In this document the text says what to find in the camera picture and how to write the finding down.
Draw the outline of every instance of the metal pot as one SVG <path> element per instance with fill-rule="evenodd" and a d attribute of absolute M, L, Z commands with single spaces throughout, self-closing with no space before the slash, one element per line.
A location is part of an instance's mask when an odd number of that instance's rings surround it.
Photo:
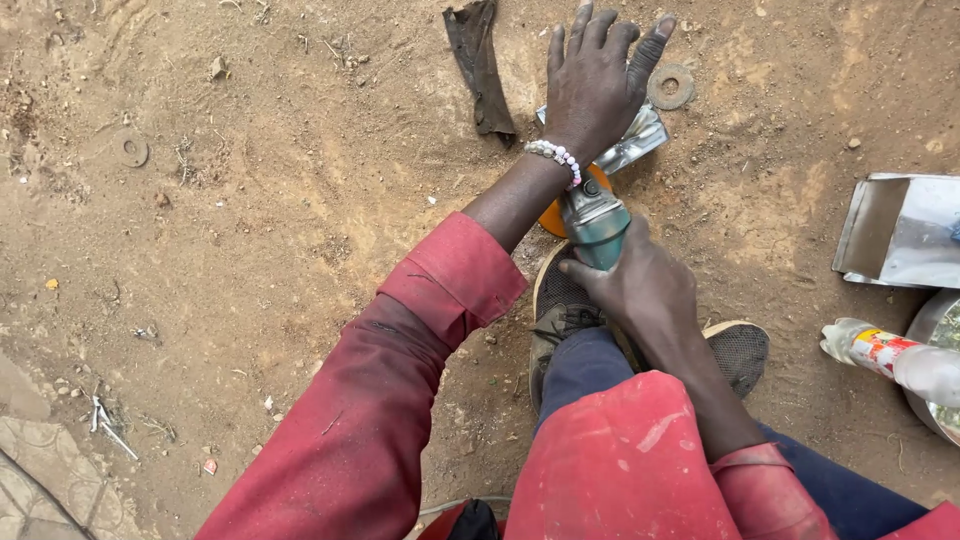
<path fill-rule="evenodd" d="M 910 324 L 910 330 L 906 331 L 906 338 L 936 347 L 953 349 L 960 351 L 956 342 L 950 343 L 944 339 L 947 334 L 948 321 L 954 321 L 950 326 L 953 332 L 960 329 L 960 289 L 942 289 L 933 298 L 931 298 L 924 307 L 921 308 L 913 323 Z M 910 404 L 924 424 L 941 437 L 950 441 L 956 446 L 960 446 L 960 425 L 950 427 L 942 424 L 934 416 L 938 405 L 932 404 L 910 390 L 903 389 L 906 395 L 906 401 Z"/>

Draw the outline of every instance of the stone pavement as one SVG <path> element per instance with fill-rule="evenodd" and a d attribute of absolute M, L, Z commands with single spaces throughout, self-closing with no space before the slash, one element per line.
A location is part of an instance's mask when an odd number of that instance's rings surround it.
<path fill-rule="evenodd" d="M 143 538 L 133 510 L 60 424 L 0 416 L 0 448 L 98 540 Z M 83 540 L 55 507 L 0 457 L 0 540 Z"/>

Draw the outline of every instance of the dark blue trousers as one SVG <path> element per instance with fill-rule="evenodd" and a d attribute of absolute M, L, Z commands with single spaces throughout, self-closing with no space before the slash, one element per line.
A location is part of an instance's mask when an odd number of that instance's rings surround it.
<path fill-rule="evenodd" d="M 558 408 L 609 390 L 634 372 L 607 329 L 578 331 L 557 347 L 543 381 L 540 422 Z M 777 443 L 813 501 L 823 508 L 841 540 L 874 540 L 904 527 L 928 510 L 889 489 L 837 465 L 799 442 L 760 424 Z"/>

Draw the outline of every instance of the orange grinding disc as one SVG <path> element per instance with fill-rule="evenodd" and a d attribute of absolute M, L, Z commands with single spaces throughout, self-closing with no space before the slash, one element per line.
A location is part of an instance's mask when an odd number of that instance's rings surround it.
<path fill-rule="evenodd" d="M 587 173 L 590 174 L 593 178 L 596 179 L 600 185 L 613 191 L 613 188 L 610 187 L 610 181 L 607 180 L 607 175 L 603 174 L 603 171 L 600 170 L 600 167 L 594 165 L 593 163 L 587 167 Z M 564 231 L 564 220 L 560 217 L 560 205 L 557 204 L 557 201 L 550 203 L 550 208 L 543 213 L 543 215 L 538 220 L 540 221 L 540 226 L 551 234 L 559 236 L 560 238 L 566 238 L 566 231 Z"/>

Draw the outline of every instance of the fingernail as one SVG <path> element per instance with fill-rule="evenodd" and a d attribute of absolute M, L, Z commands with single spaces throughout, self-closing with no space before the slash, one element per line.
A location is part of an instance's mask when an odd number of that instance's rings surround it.
<path fill-rule="evenodd" d="M 677 26 L 677 17 L 673 13 L 664 15 L 657 23 L 657 35 L 660 37 L 670 37 L 673 29 Z"/>

